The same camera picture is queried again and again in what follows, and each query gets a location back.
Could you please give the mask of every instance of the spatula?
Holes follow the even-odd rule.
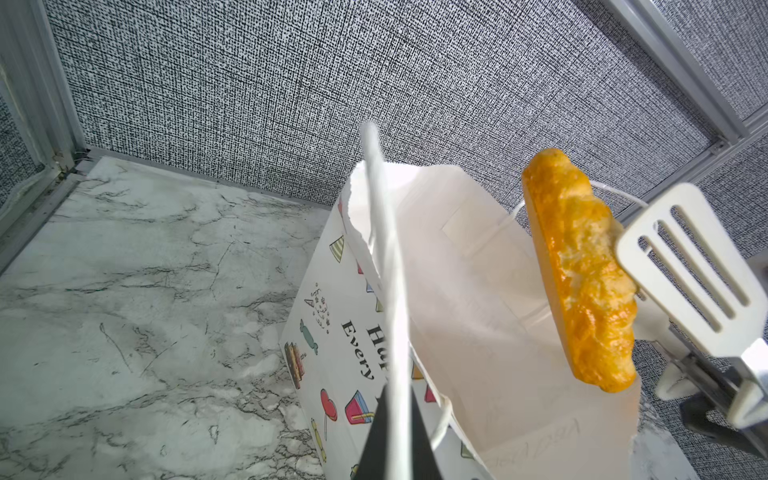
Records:
[[[675,220],[673,208],[711,263]],[[669,241],[685,263],[654,231],[654,222],[669,233]],[[657,259],[686,296],[645,254],[640,239],[653,247]],[[616,256],[622,268],[696,347],[712,356],[732,359],[744,378],[740,390],[749,397],[747,403],[756,404],[768,396],[768,344],[763,340],[768,297],[696,186],[678,184],[644,209],[616,243]],[[756,394],[756,388],[762,395]],[[745,401],[737,398],[734,406]]]

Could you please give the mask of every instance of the metal bracket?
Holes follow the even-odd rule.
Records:
[[[730,143],[746,137],[744,123],[651,0],[603,0],[653,60]]]

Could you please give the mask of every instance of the white rope handle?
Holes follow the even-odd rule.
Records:
[[[646,203],[640,198],[635,197],[633,194],[628,194],[623,190],[613,188],[610,185],[606,185],[603,182],[598,182],[596,180],[590,180],[589,183],[592,185],[592,187],[599,188],[600,190],[605,190],[607,192],[611,192],[612,194],[616,194],[619,197],[624,197],[631,202],[635,202],[636,204],[640,205],[643,208],[648,208],[648,203]],[[516,216],[518,216],[518,214],[520,213],[520,210],[522,210],[523,207],[525,207],[525,200],[520,200],[520,203],[515,205],[515,208],[512,209],[512,213],[511,213],[512,218],[515,218]],[[654,230],[656,230],[656,232],[658,233],[659,231],[658,223],[654,223]],[[651,246],[648,245],[644,253],[648,255],[652,251],[652,249],[653,248],[651,248]]]
[[[386,172],[384,157],[379,148],[379,129],[376,124],[360,125],[360,144],[366,159],[368,195],[371,206],[371,233],[375,237],[376,255],[384,296],[384,316],[389,327],[389,387],[387,401],[386,469],[387,480],[412,480],[411,451],[411,375],[410,340],[408,330],[408,303],[406,276],[403,273],[402,253],[397,237],[395,212],[386,198]]]
[[[440,446],[440,442],[445,438],[445,433],[448,431],[448,424],[451,422],[453,416],[453,404],[451,399],[447,396],[440,394],[442,400],[442,414],[440,420],[437,422],[435,431],[432,432],[432,436],[429,437],[429,446],[432,447],[434,452]]]

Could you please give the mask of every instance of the white paper bag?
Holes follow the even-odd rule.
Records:
[[[436,394],[453,404],[451,428],[435,452],[444,478],[487,476],[471,454],[497,479],[629,478],[640,382],[608,394],[573,377],[531,238],[458,167],[387,164],[386,171],[406,265],[414,389],[428,432],[440,414]],[[328,478],[354,471],[369,425],[348,418],[321,429],[325,399],[346,403],[354,392],[350,402],[365,399],[375,412],[386,381],[383,315],[371,308],[381,286],[370,230],[365,166],[358,164],[283,334],[289,366],[314,342],[298,393],[324,445]],[[316,301],[326,309],[322,319],[316,307],[308,310]],[[302,332],[309,333],[304,340]]]

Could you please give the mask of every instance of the balloon illustration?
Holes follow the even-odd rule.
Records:
[[[325,389],[320,390],[320,401],[323,403],[323,410],[326,412],[325,433],[326,440],[328,439],[328,419],[331,422],[335,422],[339,418],[339,413],[336,411],[336,404],[328,396],[328,392]]]

